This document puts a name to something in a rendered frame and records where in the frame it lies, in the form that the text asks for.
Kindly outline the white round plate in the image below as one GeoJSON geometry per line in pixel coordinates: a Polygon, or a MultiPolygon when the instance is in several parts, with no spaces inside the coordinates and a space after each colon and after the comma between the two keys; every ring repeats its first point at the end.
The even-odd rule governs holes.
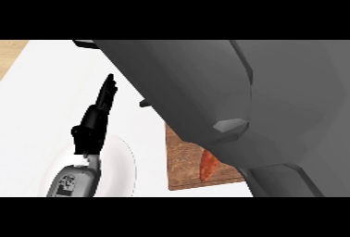
{"type": "MultiPolygon", "coordinates": [[[[66,166],[86,166],[89,155],[76,155],[76,145],[71,144],[55,157],[43,177],[40,195],[46,196],[51,183],[66,166]]],[[[102,151],[102,177],[94,197],[132,196],[136,188],[138,169],[133,152],[125,140],[116,135],[107,135],[102,151]]]]}

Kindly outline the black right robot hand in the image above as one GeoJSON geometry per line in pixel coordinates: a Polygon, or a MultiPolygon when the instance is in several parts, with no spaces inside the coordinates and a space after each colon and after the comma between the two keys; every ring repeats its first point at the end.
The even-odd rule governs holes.
{"type": "Polygon", "coordinates": [[[85,42],[79,40],[73,40],[73,42],[82,48],[101,49],[94,42],[85,42]]]}

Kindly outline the orange cupcake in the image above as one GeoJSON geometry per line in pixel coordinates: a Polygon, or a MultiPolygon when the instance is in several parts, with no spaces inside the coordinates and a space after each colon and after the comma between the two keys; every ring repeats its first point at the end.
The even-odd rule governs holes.
{"type": "Polygon", "coordinates": [[[219,166],[219,159],[209,150],[204,151],[200,165],[200,180],[209,181],[219,166]]]}

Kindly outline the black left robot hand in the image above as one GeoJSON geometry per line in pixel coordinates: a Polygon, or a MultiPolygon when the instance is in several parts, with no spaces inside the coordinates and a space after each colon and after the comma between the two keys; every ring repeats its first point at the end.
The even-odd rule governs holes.
{"type": "Polygon", "coordinates": [[[89,106],[82,124],[71,129],[74,138],[76,155],[98,155],[102,151],[108,116],[114,104],[114,96],[119,87],[114,81],[114,75],[110,74],[102,84],[97,103],[89,106]]]}

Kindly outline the brown wooden cutting board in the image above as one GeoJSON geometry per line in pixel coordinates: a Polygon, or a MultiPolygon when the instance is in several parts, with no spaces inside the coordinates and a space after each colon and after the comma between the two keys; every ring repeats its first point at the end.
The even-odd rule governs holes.
{"type": "Polygon", "coordinates": [[[170,191],[237,183],[246,180],[237,168],[224,163],[219,164],[212,178],[207,181],[200,179],[204,148],[194,143],[184,142],[170,126],[166,126],[166,147],[170,191]]]}

